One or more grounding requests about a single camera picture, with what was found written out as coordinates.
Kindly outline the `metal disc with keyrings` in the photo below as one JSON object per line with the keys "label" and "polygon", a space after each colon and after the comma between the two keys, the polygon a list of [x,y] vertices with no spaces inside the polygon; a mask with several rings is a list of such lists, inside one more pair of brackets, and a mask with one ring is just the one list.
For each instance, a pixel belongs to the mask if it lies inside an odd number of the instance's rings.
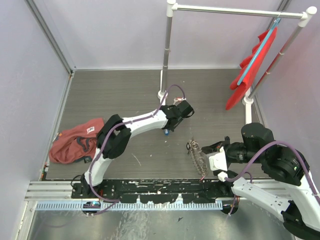
{"label": "metal disc with keyrings", "polygon": [[202,152],[198,142],[192,137],[186,143],[187,154],[191,157],[192,163],[199,175],[207,176],[208,167],[204,153]]}

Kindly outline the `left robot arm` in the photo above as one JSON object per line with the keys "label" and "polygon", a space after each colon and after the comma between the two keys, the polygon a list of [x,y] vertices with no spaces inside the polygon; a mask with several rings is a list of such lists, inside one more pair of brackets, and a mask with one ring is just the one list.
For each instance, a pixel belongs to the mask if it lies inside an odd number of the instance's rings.
{"label": "left robot arm", "polygon": [[184,99],[177,105],[162,105],[135,117],[112,115],[97,134],[95,155],[80,178],[82,192],[88,198],[99,195],[105,172],[111,162],[124,153],[130,139],[156,129],[173,132],[182,120],[194,113],[193,107]]}

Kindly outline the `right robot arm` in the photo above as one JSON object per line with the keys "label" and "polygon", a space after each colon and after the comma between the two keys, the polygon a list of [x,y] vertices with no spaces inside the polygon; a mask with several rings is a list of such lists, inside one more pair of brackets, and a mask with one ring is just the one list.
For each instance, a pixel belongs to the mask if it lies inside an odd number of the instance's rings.
{"label": "right robot arm", "polygon": [[[320,238],[320,192],[304,155],[292,145],[275,140],[273,132],[252,122],[241,128],[242,142],[231,143],[229,137],[202,152],[221,183],[225,197],[233,194],[246,198],[277,217],[284,228],[301,240]],[[243,177],[253,164],[280,183],[290,197],[279,197],[253,185]]]}

